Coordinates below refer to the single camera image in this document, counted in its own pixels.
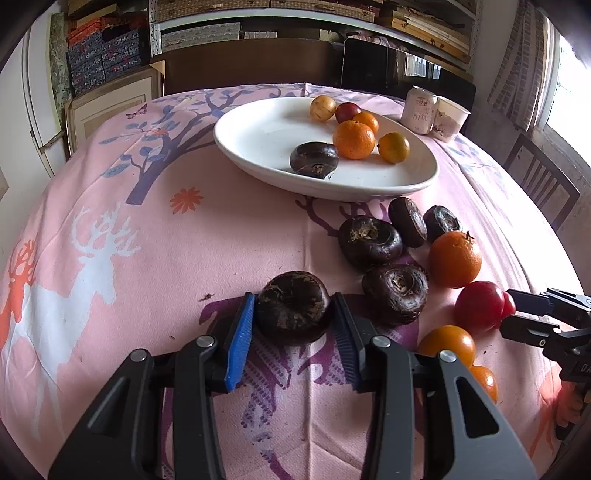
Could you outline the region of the person right hand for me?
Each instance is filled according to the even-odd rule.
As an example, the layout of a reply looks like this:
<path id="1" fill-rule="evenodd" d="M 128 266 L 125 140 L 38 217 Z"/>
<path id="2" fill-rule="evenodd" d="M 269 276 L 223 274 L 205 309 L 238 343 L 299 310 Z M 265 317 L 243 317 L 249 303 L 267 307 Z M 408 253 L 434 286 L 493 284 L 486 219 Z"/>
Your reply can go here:
<path id="1" fill-rule="evenodd" d="M 556 425 L 567 427 L 576 424 L 583 407 L 590 403 L 590 391 L 583 392 L 575 383 L 563 382 L 556 401 Z"/>

